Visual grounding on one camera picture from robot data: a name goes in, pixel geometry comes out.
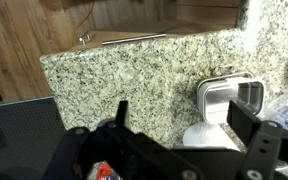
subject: granite countertop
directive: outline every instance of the granite countertop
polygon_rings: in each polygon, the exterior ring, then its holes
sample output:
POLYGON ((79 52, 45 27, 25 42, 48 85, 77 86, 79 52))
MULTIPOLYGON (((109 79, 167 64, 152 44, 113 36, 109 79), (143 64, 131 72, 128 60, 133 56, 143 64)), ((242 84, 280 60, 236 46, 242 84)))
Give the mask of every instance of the granite countertop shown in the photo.
POLYGON ((95 129, 130 102, 130 125, 166 147, 202 121, 194 97, 214 69, 249 70, 265 101, 288 93, 288 0, 243 1, 238 28, 41 57, 66 128, 95 129))

